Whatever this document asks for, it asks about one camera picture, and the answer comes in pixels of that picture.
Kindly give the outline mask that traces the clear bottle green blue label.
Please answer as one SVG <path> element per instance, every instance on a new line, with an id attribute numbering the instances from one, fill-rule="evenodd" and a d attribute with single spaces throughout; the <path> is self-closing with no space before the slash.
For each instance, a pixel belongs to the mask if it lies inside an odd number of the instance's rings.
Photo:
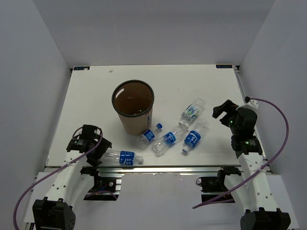
<path id="1" fill-rule="evenodd" d="M 190 125 L 201 112 L 203 111 L 205 106 L 205 101 L 201 98 L 195 99 L 181 114 L 179 119 L 179 124 Z"/>

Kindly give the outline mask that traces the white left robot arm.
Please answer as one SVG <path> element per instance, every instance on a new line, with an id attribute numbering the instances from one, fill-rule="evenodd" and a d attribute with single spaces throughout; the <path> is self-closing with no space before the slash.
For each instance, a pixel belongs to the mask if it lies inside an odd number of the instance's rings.
<path id="1" fill-rule="evenodd" d="M 66 147 L 63 166 L 49 174 L 55 176 L 51 188 L 32 206 L 37 230 L 74 229 L 74 211 L 89 191 L 101 187 L 98 166 L 111 147 L 99 127 L 83 125 L 73 133 Z"/>

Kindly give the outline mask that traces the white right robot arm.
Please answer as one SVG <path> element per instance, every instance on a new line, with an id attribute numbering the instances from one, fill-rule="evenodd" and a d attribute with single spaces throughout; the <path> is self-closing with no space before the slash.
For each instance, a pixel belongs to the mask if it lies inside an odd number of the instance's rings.
<path id="1" fill-rule="evenodd" d="M 262 148 L 255 136 L 258 102 L 255 100 L 239 106 L 230 100 L 213 108 L 213 118 L 220 119 L 222 125 L 232 133 L 231 146 L 236 153 L 243 175 L 226 170 L 216 180 L 222 191 L 230 191 L 234 201 L 241 205 L 244 215 L 240 220 L 243 230 L 286 230 L 290 215 L 281 211 L 270 189 Z"/>

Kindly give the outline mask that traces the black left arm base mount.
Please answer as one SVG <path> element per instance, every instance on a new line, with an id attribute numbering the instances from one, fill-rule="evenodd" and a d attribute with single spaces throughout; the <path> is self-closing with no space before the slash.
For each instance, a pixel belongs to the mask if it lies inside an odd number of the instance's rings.
<path id="1" fill-rule="evenodd" d="M 90 176 L 93 187 L 84 196 L 87 201 L 116 201 L 121 187 L 121 176 L 101 174 L 97 168 L 82 168 L 81 175 Z"/>

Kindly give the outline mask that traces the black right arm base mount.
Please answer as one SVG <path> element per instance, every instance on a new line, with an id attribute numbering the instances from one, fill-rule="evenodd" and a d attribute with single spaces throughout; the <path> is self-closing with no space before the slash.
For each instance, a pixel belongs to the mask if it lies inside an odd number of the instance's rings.
<path id="1" fill-rule="evenodd" d="M 219 194 L 226 192 L 227 188 L 224 185 L 226 175 L 236 174 L 241 176 L 241 172 L 237 167 L 227 166 L 222 167 L 217 176 L 205 176 L 199 177 L 196 180 L 196 185 L 201 187 L 201 201 L 205 202 L 218 196 Z"/>

